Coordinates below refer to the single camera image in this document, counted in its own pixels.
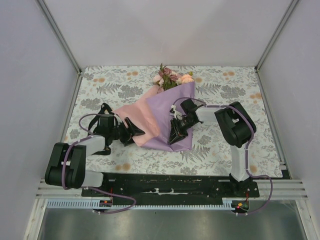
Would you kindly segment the black ribbon with gold text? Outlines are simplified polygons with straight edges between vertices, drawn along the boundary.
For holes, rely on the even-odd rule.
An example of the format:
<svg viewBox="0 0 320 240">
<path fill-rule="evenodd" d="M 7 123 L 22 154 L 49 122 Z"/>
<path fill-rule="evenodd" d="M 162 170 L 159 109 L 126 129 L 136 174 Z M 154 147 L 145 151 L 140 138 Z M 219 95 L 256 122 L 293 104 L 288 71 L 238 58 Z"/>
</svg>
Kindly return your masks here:
<svg viewBox="0 0 320 240">
<path fill-rule="evenodd" d="M 92 131 L 94 136 L 104 137 L 105 144 L 104 148 L 101 151 L 94 153 L 95 155 L 108 156 L 111 154 L 110 145 L 113 141 L 119 139 L 119 130 L 118 130 L 118 120 L 115 117 L 115 114 L 112 112 L 111 107 L 103 103 L 100 107 L 98 114 L 91 120 L 88 126 L 90 131 L 94 124 L 97 123 L 97 126 Z"/>
</svg>

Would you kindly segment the dark pink fake flower stem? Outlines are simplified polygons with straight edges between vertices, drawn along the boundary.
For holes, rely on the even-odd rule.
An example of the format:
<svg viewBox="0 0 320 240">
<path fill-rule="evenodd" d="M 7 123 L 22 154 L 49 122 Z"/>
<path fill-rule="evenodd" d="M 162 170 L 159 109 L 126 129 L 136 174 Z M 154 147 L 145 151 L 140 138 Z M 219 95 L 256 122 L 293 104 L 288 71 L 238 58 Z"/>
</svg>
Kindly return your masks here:
<svg viewBox="0 0 320 240">
<path fill-rule="evenodd" d="M 158 75 L 160 77 L 160 80 L 158 80 L 156 83 L 164 91 L 177 87 L 181 84 L 179 83 L 178 75 L 176 73 L 173 73 L 173 71 L 169 67 L 163 65 L 162 63 L 159 66 Z"/>
</svg>

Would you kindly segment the cream rose fake flower stem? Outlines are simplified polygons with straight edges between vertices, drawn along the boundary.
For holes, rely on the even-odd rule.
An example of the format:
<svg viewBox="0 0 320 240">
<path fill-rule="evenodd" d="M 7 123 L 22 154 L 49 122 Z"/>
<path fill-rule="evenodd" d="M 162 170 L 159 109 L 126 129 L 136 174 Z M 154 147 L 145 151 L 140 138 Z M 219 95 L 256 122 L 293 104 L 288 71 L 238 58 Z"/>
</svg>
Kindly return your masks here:
<svg viewBox="0 0 320 240">
<path fill-rule="evenodd" d="M 189 73 L 182 75 L 179 78 L 180 84 L 187 84 L 187 83 L 192 83 L 194 82 L 193 76 Z"/>
</svg>

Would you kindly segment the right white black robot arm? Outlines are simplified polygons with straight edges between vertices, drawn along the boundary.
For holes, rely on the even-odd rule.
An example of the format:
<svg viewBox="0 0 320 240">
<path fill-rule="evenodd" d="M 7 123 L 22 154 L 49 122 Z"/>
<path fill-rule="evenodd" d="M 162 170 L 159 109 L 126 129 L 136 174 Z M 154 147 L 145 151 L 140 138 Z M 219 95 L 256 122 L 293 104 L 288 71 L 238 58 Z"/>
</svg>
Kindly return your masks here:
<svg viewBox="0 0 320 240">
<path fill-rule="evenodd" d="M 207 105 L 205 102 L 180 97 L 171 105 L 170 133 L 167 143 L 175 144 L 188 137 L 188 130 L 198 123 L 217 123 L 231 149 L 229 191 L 242 196 L 253 179 L 249 172 L 249 145 L 257 131 L 256 125 L 240 102 L 229 105 Z"/>
</svg>

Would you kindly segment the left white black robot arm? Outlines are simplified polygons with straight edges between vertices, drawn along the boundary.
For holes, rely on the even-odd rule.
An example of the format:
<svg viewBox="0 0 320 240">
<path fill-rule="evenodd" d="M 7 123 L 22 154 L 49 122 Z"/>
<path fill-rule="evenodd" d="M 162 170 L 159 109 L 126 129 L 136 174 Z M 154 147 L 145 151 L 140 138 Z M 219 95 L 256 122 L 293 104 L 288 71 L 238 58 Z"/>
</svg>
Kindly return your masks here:
<svg viewBox="0 0 320 240">
<path fill-rule="evenodd" d="M 103 180 L 103 173 L 86 170 L 87 157 L 108 156 L 113 141 L 120 141 L 126 147 L 134 143 L 133 137 L 142 136 L 145 132 L 128 117 L 121 120 L 117 115 L 101 113 L 91 113 L 90 116 L 94 118 L 88 128 L 84 128 L 87 137 L 71 144 L 54 144 L 44 179 L 46 184 L 64 189 L 92 187 L 97 195 L 103 197 L 110 192 L 110 184 Z"/>
</svg>

